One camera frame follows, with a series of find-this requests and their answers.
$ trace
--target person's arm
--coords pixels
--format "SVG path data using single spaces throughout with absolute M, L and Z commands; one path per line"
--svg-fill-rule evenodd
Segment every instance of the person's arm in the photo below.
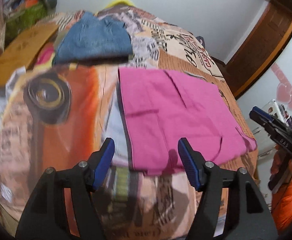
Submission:
M 292 221 L 292 181 L 290 184 L 283 184 L 278 192 L 273 194 L 271 207 L 276 228 L 281 232 Z

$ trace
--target blue denim garment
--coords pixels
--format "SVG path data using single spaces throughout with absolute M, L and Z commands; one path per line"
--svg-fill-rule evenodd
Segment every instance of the blue denim garment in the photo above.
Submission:
M 111 17 L 99 20 L 86 12 L 58 46 L 54 64 L 131 54 L 132 43 L 123 22 Z

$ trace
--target bedsheet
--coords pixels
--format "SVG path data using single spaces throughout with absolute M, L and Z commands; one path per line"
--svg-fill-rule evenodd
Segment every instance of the bedsheet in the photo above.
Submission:
M 38 24 L 55 22 L 61 31 L 82 14 L 56 14 Z M 18 80 L 0 131 L 0 204 L 15 220 L 47 167 L 71 168 L 99 150 L 104 138 L 112 135 L 107 127 L 116 127 L 120 116 L 111 114 L 117 100 L 118 67 L 178 70 L 216 84 L 244 133 L 253 137 L 218 67 L 190 32 L 135 7 L 116 6 L 96 15 L 125 22 L 134 56 L 124 63 L 35 68 Z M 104 185 L 93 194 L 107 239 L 159 240 L 187 234 L 201 193 L 190 186 L 185 172 L 146 177 L 131 171 L 129 158 L 120 159 L 121 149 L 127 147 L 125 131 L 113 130 L 122 143 L 117 149 L 119 161 L 113 162 Z M 253 175 L 256 162 L 257 150 L 221 167 L 246 167 Z M 69 194 L 65 198 L 68 207 Z M 225 215 L 226 199 L 224 189 L 220 217 Z M 70 228 L 76 234 L 71 212 L 67 209 Z

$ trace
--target pink folded cloth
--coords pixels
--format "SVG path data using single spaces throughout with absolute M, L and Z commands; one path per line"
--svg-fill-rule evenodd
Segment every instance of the pink folded cloth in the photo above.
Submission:
M 181 137 L 216 164 L 257 148 L 216 85 L 173 70 L 118 71 L 134 170 L 146 175 L 183 171 L 177 151 Z

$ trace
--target person's hand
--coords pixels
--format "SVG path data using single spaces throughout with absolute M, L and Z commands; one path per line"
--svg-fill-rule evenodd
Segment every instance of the person's hand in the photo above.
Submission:
M 273 157 L 273 165 L 271 166 L 271 169 L 270 169 L 271 175 L 278 173 L 280 165 L 282 164 L 286 155 L 285 150 L 282 149 L 280 146 L 276 145 L 275 148 L 277 149 L 277 152 L 275 153 Z M 288 170 L 289 170 L 289 174 L 287 175 L 284 183 L 289 183 L 290 178 L 292 176 L 292 160 L 289 161 Z

